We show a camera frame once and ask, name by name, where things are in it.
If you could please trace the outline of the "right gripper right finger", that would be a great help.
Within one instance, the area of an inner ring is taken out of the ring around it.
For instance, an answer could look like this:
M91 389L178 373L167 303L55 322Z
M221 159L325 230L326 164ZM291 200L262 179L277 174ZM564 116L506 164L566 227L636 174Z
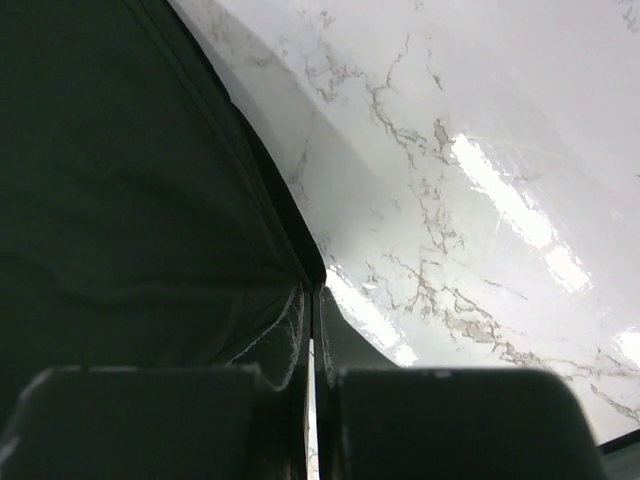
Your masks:
M602 479L581 407L527 368L401 368L313 297L324 479Z

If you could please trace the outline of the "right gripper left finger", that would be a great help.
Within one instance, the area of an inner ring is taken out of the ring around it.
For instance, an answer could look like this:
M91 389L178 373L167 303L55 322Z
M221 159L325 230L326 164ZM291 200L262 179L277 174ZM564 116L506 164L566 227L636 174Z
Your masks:
M49 368L1 436L5 479L303 479L309 295L221 366Z

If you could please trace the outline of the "black t shirt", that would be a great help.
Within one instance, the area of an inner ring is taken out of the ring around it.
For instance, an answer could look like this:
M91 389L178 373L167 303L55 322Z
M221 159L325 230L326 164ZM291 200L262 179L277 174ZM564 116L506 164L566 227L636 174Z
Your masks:
M166 1L1 5L1 414L53 366L231 360L324 280Z

